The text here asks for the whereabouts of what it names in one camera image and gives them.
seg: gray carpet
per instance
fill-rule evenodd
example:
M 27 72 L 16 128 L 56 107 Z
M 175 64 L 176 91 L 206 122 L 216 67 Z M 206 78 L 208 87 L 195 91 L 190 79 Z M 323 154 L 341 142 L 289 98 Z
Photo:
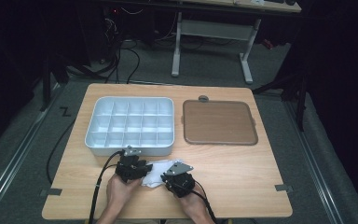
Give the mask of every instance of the gray carpet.
M 129 42 L 126 45 L 127 47 L 133 46 L 134 42 Z M 139 54 L 141 62 L 131 80 L 254 89 L 274 78 L 284 55 L 290 48 L 290 46 L 283 46 L 268 50 L 263 46 L 255 45 L 249 58 L 251 71 L 254 75 L 254 84 L 249 86 L 244 83 L 237 55 L 237 52 L 240 52 L 241 43 L 230 43 L 222 50 L 220 50 L 221 48 L 215 49 L 215 44 L 205 44 L 196 50 L 190 48 L 197 47 L 197 43 L 188 44 L 184 47 L 186 49 L 182 51 L 181 74 L 179 77 L 171 77 L 172 46 L 156 45 L 151 48 L 138 44 L 133 50 Z M 136 63 L 137 58 L 132 52 L 124 49 L 121 51 L 118 67 L 120 83 L 127 80 Z M 110 82 L 114 83 L 115 78 L 115 76 L 112 76 Z M 51 106 L 45 121 L 35 135 L 21 168 L 0 201 L 0 223 L 84 223 L 84 220 L 48 221 L 43 219 L 41 212 L 46 198 L 41 196 L 40 192 L 49 188 L 46 167 L 48 156 L 65 129 L 76 117 L 86 88 L 92 82 L 98 81 L 71 76 L 69 83 L 62 88 L 62 93 Z M 42 106 L 41 85 L 37 86 L 34 92 L 33 101 L 12 120 L 11 125 L 0 139 L 0 175 L 5 171 L 22 138 L 40 113 L 38 110 Z M 294 210 L 291 217 L 258 218 L 256 221 L 260 224 L 330 223 L 323 201 L 305 161 L 297 129 L 291 123 L 292 118 L 285 107 L 287 103 L 281 101 L 276 91 L 257 95 L 255 99 L 283 182 L 293 187 L 294 190 L 288 193 Z M 70 116 L 63 115 L 64 107 L 67 108 L 66 114 Z M 306 130 L 304 134 L 307 136 L 312 152 L 331 189 L 342 215 L 342 222 L 358 223 L 357 194 L 337 159 L 309 98 L 304 125 Z M 49 166 L 52 176 L 57 170 L 69 133 L 67 132 L 64 135 L 53 154 Z M 244 218 L 234 219 L 234 223 L 254 223 L 254 221 Z

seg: brown tray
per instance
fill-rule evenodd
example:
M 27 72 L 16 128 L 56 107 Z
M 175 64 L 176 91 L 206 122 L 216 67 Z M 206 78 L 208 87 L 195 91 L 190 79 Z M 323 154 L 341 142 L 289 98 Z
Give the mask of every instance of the brown tray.
M 255 145 L 255 121 L 245 102 L 187 100 L 185 140 L 190 144 Z

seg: metal stand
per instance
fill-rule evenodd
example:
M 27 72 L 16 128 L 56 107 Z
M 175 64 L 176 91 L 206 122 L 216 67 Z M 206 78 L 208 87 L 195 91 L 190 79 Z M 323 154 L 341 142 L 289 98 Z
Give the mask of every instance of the metal stand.
M 182 20 L 182 13 L 178 12 L 178 20 L 176 26 L 176 43 L 173 53 L 172 76 L 179 76 L 180 67 L 180 39 L 181 35 L 198 35 L 215 38 L 235 39 L 247 41 L 244 53 L 240 54 L 243 76 L 247 84 L 252 84 L 252 74 L 249 69 L 248 57 L 251 52 L 252 45 L 255 42 L 260 19 L 255 21 L 253 26 L 234 25 L 208 21 L 190 21 Z

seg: white compartment tray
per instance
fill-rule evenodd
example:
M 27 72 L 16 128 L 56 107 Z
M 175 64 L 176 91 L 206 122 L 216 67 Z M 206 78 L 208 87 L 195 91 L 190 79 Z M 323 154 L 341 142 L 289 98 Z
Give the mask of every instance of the white compartment tray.
M 143 156 L 166 156 L 173 141 L 173 101 L 166 97 L 98 99 L 85 139 L 96 156 L 110 156 L 128 146 L 141 149 Z

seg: human hand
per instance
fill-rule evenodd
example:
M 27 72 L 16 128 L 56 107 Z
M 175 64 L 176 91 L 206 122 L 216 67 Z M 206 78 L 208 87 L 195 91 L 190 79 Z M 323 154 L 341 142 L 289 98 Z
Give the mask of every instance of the human hand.
M 120 176 L 114 174 L 107 184 L 107 206 L 98 220 L 98 224 L 114 223 L 124 205 L 130 200 L 133 192 L 141 185 L 142 179 L 123 182 Z
M 193 188 L 198 194 L 205 198 L 205 194 L 199 185 L 195 185 Z M 206 210 L 205 202 L 202 198 L 195 193 L 189 193 L 185 197 L 175 198 L 179 201 L 185 214 L 190 217 L 194 223 L 199 224 L 213 224 L 212 218 L 209 216 Z

